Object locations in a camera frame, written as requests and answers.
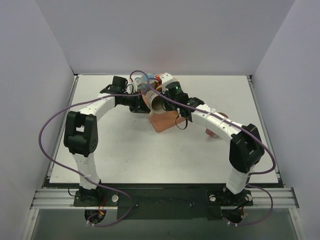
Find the beige mug blue floral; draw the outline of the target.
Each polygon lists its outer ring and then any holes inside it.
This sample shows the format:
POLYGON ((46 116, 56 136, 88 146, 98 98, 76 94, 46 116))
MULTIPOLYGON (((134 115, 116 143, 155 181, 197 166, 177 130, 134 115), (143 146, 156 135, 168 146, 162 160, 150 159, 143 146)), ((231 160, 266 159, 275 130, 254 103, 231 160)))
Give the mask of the beige mug blue floral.
POLYGON ((146 106, 149 108, 150 113, 149 116, 151 117, 154 114, 163 114, 166 111, 163 108, 164 99, 156 94, 154 91, 149 90, 145 95, 145 103, 146 106))

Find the orange mug black handle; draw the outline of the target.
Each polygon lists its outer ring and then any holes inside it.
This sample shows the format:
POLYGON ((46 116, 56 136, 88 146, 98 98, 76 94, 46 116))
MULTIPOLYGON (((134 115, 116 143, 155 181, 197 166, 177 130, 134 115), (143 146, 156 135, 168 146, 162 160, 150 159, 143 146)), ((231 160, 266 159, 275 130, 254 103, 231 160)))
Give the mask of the orange mug black handle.
POLYGON ((162 79, 161 79, 162 75, 163 75, 162 73, 155 75, 155 82, 154 82, 154 89, 160 93, 162 92, 162 79))

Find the blue patterned ceramic mug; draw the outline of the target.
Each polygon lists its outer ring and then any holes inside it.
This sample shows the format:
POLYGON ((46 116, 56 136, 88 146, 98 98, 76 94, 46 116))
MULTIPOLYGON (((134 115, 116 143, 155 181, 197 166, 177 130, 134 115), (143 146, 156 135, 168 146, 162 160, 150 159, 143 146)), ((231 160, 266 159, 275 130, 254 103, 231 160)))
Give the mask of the blue patterned ceramic mug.
MULTIPOLYGON (((146 75, 149 78, 149 84, 154 88, 154 82, 156 80, 155 75, 151 73, 147 73, 146 75)), ((145 75, 140 76, 140 78, 148 85, 147 77, 145 75)))

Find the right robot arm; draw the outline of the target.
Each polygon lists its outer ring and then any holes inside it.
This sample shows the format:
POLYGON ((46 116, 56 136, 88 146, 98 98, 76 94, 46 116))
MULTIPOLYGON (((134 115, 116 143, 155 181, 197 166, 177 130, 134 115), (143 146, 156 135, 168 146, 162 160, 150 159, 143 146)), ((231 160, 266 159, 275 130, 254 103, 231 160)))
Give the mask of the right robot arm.
POLYGON ((249 182, 250 173, 265 154, 264 148, 257 142, 261 140, 258 128, 253 124, 233 122, 199 98, 189 97, 178 81, 163 86, 162 94, 168 98, 164 101, 166 111, 176 111, 187 121, 210 130, 229 144, 232 171, 223 198, 230 205, 236 204, 249 182))

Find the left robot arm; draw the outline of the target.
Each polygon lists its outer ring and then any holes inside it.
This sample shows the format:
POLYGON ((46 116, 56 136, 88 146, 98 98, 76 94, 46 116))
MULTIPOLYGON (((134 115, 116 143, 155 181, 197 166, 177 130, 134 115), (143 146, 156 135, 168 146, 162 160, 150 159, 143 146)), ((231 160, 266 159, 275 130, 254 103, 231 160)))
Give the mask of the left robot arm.
POLYGON ((128 80, 114 76, 112 83, 103 88, 95 101, 78 111, 69 111, 66 117, 63 144, 68 148, 81 173, 79 193, 92 206, 99 205, 103 193, 98 190, 98 176, 94 152, 98 147, 98 121, 118 105, 127 106, 132 113, 149 113, 142 94, 144 90, 127 92, 128 80))

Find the salmon pink plastic tray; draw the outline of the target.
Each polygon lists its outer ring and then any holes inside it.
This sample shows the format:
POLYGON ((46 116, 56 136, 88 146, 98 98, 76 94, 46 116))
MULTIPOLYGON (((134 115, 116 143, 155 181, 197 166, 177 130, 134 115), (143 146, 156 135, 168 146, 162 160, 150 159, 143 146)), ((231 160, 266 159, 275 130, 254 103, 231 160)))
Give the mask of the salmon pink plastic tray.
POLYGON ((174 111, 165 111, 163 114, 154 114, 152 116, 148 114, 147 118, 156 133, 161 133, 185 121, 185 118, 179 117, 174 111))

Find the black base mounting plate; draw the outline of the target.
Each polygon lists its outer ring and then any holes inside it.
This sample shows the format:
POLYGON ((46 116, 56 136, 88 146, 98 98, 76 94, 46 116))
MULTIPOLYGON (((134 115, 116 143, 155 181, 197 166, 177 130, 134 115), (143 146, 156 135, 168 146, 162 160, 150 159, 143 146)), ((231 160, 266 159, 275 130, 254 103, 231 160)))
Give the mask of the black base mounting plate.
POLYGON ((245 189, 234 195, 222 184, 161 184, 126 186, 122 192, 98 187, 93 193, 78 190, 73 206, 85 207, 84 216, 100 223, 108 210, 120 220, 192 220, 231 218, 239 223, 244 208, 253 205, 245 189))

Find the aluminium frame rail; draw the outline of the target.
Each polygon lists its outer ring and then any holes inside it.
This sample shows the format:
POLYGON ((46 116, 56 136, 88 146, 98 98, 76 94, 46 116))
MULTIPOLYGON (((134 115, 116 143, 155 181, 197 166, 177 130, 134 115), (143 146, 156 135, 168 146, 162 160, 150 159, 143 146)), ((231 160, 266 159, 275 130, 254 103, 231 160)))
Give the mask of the aluminium frame rail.
MULTIPOLYGON (((299 208, 293 188, 266 188, 273 199, 275 209, 299 208)), ((252 208, 266 209, 270 206, 270 197, 262 190, 251 188, 252 208)), ((41 188, 35 192, 31 203, 32 209, 76 209, 74 197, 67 189, 41 188)))

